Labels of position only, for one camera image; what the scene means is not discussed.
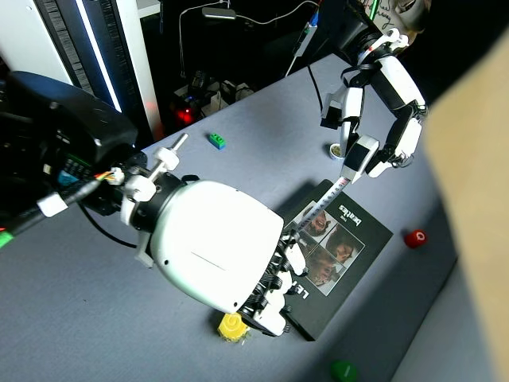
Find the gray table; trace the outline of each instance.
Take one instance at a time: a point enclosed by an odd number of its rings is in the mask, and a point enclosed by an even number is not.
[[[344,67],[336,57],[313,65],[322,96],[337,89]],[[383,137],[393,119],[368,89],[361,131]],[[326,152],[337,133],[319,120],[309,74],[297,72],[187,128],[176,174],[227,183],[284,213],[338,177]],[[224,136],[225,150],[207,141],[211,132]],[[228,344],[216,335],[216,312],[132,260],[76,207],[39,224],[0,254],[0,379],[329,380],[328,362],[346,359],[361,381],[389,380],[456,254],[421,147],[412,166],[364,177],[347,194],[394,237],[316,342],[252,332],[244,345]],[[118,216],[100,222],[135,240]],[[407,228],[428,229],[429,244],[406,250]]]

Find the light strip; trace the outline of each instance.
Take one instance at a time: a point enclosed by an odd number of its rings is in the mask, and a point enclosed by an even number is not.
[[[108,75],[108,71],[106,70],[106,65],[104,64],[103,56],[101,55],[101,51],[99,50],[99,46],[97,45],[97,40],[95,39],[94,31],[92,30],[92,25],[90,24],[90,20],[88,20],[88,15],[83,4],[83,0],[76,0],[76,5],[78,6],[78,10],[80,11],[81,20],[83,20],[83,24],[85,25],[88,40],[90,41],[92,49],[94,50],[95,59],[99,64],[99,68],[101,69],[101,73],[103,74],[104,82],[106,83],[106,87],[110,92],[111,100],[113,101],[115,109],[117,109],[117,111],[119,112],[122,112],[119,100],[117,99],[117,95],[115,94],[115,90],[113,89],[113,84],[111,83],[110,76]]]

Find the beige object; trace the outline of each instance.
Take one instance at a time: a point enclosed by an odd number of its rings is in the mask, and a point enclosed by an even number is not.
[[[509,34],[440,100],[426,122],[441,183],[495,365],[509,380]]]

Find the black book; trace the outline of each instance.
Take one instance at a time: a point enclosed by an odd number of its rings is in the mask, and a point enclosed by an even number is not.
[[[285,218],[296,228],[302,217],[332,186],[322,181]],[[294,277],[297,294],[286,296],[288,320],[308,341],[324,331],[367,269],[392,237],[392,232],[345,193],[300,232],[299,247],[309,273]]]

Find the table surface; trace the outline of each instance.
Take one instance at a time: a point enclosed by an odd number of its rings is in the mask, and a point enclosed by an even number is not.
[[[345,67],[334,56],[313,64],[322,98],[339,87]],[[363,113],[360,131],[385,137],[394,117],[371,88]],[[186,128],[175,174],[221,181],[284,213],[339,176],[327,152],[338,133],[319,121],[301,70]],[[208,142],[212,132],[224,137],[224,150]],[[279,338],[251,331],[243,345],[228,344],[216,334],[218,312],[145,269],[76,206],[46,220],[0,253],[2,380],[329,380],[335,359],[351,361],[360,381],[390,380],[456,252],[422,145],[410,167],[363,177],[346,193],[394,236],[315,342],[295,331]],[[134,242],[118,218],[99,221]],[[410,251],[401,232],[415,228],[428,229],[430,240]]]

